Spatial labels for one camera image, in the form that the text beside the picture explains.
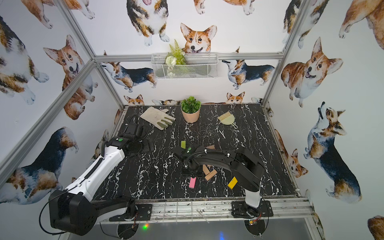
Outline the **long wooden block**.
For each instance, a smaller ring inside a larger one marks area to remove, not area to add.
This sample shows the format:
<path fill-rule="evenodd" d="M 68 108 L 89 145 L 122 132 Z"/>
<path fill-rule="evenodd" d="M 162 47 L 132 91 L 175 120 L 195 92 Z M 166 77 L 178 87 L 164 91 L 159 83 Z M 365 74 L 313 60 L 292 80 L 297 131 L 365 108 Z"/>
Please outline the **long wooden block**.
<path fill-rule="evenodd" d="M 206 165 L 203 165 L 203 172 L 206 176 L 210 173 L 210 170 L 208 169 L 208 167 Z"/>

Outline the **pink block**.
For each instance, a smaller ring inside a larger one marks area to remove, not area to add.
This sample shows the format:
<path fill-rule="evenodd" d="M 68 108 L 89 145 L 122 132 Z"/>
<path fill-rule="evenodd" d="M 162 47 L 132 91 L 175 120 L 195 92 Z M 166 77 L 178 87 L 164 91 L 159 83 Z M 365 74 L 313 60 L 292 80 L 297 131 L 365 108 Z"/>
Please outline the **pink block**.
<path fill-rule="evenodd" d="M 197 180 L 197 178 L 190 178 L 190 182 L 189 182 L 189 188 L 190 189 L 194 189 L 195 188 L 196 180 Z"/>

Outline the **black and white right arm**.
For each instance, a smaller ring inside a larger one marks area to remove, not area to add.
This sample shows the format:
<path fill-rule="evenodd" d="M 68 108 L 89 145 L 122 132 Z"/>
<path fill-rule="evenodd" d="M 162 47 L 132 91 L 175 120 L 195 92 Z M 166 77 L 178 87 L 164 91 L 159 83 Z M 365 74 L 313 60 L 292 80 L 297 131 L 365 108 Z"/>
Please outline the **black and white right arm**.
<path fill-rule="evenodd" d="M 261 185 L 265 168 L 263 161 L 246 148 L 224 151 L 213 150 L 193 145 L 187 149 L 176 147 L 172 156 L 182 164 L 182 175 L 201 177 L 203 165 L 228 170 L 232 173 L 246 193 L 245 202 L 248 206 L 258 208 L 262 201 Z"/>

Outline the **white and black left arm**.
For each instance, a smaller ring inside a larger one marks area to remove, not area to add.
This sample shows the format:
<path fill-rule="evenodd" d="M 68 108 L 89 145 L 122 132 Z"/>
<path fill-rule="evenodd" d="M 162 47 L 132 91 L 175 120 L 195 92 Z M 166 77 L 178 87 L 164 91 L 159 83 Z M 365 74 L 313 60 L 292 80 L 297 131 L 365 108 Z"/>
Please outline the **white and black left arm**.
<path fill-rule="evenodd" d="M 49 197 L 51 227 L 60 233 L 79 236 L 87 234 L 96 224 L 112 217 L 133 219 L 138 214 L 135 200 L 122 196 L 95 201 L 94 196 L 110 172 L 129 154 L 129 145 L 142 138 L 139 127 L 128 125 L 123 133 L 102 143 L 101 155 L 65 190 L 54 191 Z"/>

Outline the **white and green work glove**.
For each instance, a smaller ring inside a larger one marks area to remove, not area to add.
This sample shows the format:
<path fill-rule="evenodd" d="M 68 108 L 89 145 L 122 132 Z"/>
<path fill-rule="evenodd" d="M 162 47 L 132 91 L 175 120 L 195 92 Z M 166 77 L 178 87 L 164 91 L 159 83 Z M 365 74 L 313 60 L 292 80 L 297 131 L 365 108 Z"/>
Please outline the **white and green work glove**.
<path fill-rule="evenodd" d="M 149 107 L 140 118 L 154 125 L 159 130 L 165 130 L 171 126 L 176 120 L 174 117 L 167 114 L 168 109 L 159 110 L 154 107 Z"/>

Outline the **wooden block numbered twelve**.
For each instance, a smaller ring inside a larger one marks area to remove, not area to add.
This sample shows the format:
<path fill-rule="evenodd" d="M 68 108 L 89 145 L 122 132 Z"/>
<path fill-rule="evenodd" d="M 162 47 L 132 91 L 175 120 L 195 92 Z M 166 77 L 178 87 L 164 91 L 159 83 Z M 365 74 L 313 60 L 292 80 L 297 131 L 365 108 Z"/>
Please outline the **wooden block numbered twelve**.
<path fill-rule="evenodd" d="M 205 179 L 207 181 L 209 181 L 211 178 L 213 178 L 215 175 L 217 174 L 217 171 L 216 170 L 213 170 L 211 171 L 210 173 L 208 173 L 206 176 L 205 176 Z"/>

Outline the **pink plant pot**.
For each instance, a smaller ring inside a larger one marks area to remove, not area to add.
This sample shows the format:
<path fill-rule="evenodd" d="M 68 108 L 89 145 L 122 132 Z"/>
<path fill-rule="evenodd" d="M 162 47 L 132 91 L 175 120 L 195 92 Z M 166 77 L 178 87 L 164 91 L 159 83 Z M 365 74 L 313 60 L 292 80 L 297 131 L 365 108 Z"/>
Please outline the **pink plant pot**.
<path fill-rule="evenodd" d="M 185 113 L 184 111 L 182 111 L 182 114 L 183 114 L 183 117 L 187 123 L 195 123 L 199 119 L 200 110 L 198 110 L 197 112 L 192 113 L 192 114 L 188 114 L 188 113 Z"/>

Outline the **large yellow block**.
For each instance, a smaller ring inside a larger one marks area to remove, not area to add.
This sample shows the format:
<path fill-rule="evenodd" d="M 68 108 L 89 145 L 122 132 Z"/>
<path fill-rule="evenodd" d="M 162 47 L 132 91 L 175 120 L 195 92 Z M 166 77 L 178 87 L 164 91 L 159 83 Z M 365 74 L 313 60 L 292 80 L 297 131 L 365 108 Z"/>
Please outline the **large yellow block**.
<path fill-rule="evenodd" d="M 236 177 L 233 177 L 232 180 L 228 183 L 228 187 L 232 190 L 238 183 Z"/>

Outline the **green artificial potted plant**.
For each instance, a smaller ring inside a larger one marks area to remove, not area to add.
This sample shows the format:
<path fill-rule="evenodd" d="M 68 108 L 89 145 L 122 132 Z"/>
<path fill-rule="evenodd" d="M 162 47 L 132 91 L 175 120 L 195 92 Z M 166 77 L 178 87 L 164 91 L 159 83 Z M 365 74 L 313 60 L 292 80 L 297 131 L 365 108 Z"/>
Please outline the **green artificial potted plant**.
<path fill-rule="evenodd" d="M 195 97 L 190 96 L 181 102 L 182 111 L 186 114 L 194 114 L 201 108 L 201 102 Z"/>

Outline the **fern and white flower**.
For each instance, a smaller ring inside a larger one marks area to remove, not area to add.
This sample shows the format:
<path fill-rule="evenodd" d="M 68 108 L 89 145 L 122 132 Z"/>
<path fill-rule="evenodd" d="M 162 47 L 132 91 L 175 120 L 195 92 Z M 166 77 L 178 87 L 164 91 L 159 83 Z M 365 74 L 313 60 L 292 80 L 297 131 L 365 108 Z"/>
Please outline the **fern and white flower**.
<path fill-rule="evenodd" d="M 167 66 L 167 76 L 170 78 L 181 76 L 187 73 L 187 62 L 185 52 L 175 40 L 174 45 L 170 44 L 170 52 L 165 59 Z"/>

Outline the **aluminium front rail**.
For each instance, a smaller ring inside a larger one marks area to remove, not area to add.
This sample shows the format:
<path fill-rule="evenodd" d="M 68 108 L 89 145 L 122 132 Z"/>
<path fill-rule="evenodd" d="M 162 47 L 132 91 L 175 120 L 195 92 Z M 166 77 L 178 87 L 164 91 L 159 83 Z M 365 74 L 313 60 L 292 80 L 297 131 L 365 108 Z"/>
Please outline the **aluminium front rail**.
<path fill-rule="evenodd" d="M 136 214 L 127 209 L 98 218 L 97 224 L 149 224 L 311 218 L 315 211 L 306 198 L 263 199 L 255 210 L 243 199 L 136 202 Z"/>

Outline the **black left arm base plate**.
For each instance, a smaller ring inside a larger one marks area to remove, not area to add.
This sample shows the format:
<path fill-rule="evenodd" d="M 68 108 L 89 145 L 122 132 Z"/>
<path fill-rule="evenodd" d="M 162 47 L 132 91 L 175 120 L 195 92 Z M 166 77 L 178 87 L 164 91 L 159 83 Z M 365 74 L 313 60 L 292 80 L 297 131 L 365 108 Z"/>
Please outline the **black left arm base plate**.
<path fill-rule="evenodd" d="M 128 207 L 127 211 L 119 216 L 109 218 L 110 222 L 133 222 L 149 221 L 152 215 L 152 204 L 138 204 L 134 207 Z"/>

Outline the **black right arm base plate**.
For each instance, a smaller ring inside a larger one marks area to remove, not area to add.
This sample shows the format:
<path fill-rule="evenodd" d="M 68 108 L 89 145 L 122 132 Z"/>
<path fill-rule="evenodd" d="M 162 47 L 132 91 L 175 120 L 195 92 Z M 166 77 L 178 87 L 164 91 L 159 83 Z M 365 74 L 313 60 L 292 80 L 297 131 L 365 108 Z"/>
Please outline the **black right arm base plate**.
<path fill-rule="evenodd" d="M 258 208 L 251 207 L 244 201 L 231 202 L 231 214 L 234 218 L 242 219 L 270 218 L 274 216 L 270 201 L 264 199 L 262 199 Z"/>

